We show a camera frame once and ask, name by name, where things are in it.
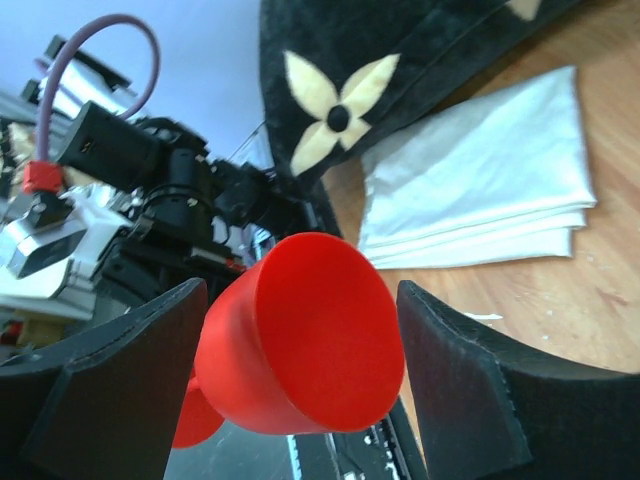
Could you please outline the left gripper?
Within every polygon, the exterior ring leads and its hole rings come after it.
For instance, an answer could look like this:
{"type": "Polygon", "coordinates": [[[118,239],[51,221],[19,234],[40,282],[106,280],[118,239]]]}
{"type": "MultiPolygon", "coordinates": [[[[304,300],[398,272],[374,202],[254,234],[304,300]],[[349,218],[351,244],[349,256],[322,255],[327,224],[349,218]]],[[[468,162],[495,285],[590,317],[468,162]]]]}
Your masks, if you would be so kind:
{"type": "Polygon", "coordinates": [[[99,262],[99,290],[114,300],[152,300],[191,278],[216,299],[248,267],[214,222],[250,225],[276,240],[320,227],[312,202],[285,191],[273,170],[206,158],[205,141],[168,118],[135,122],[160,150],[139,188],[141,204],[99,262]]]}

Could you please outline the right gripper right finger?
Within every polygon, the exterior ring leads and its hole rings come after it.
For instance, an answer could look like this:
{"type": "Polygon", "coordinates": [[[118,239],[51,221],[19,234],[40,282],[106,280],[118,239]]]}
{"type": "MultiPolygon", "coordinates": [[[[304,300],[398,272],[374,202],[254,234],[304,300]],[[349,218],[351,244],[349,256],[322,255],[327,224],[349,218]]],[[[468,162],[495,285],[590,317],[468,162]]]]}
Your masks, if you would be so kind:
{"type": "Polygon", "coordinates": [[[639,377],[500,333],[402,281],[397,309],[432,479],[635,479],[639,377]]]}

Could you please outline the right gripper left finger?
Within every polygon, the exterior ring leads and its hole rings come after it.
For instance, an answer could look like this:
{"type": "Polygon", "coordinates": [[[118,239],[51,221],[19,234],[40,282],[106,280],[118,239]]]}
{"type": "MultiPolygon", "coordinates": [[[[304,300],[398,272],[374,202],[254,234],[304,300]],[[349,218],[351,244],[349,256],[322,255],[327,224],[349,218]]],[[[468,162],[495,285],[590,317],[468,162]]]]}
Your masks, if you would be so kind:
{"type": "Polygon", "coordinates": [[[3,363],[2,478],[162,478],[207,307],[187,280],[3,363]]]}

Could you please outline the red wine glass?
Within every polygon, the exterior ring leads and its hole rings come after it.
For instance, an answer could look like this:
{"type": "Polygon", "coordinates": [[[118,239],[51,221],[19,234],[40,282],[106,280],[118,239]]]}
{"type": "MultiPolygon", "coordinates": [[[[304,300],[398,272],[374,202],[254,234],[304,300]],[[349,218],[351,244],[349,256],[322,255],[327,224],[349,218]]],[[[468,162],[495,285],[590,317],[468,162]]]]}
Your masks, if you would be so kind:
{"type": "Polygon", "coordinates": [[[395,302],[346,241],[279,242],[209,308],[173,444],[225,422],[268,435],[353,433],[383,419],[405,356],[395,302]]]}

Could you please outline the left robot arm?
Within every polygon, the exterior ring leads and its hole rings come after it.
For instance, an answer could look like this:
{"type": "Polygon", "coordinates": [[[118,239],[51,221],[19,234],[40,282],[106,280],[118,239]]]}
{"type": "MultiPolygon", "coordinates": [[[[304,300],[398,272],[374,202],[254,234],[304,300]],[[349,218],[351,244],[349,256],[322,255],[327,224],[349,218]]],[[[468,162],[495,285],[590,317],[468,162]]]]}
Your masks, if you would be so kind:
{"type": "Polygon", "coordinates": [[[99,292],[137,307],[200,278],[214,301],[246,269],[215,240],[215,220],[278,240],[318,228],[311,201],[287,194],[274,172],[208,161],[207,153],[201,137],[169,118],[129,123],[93,102],[82,107],[58,163],[141,200],[123,211],[130,225],[98,257],[99,292]]]}

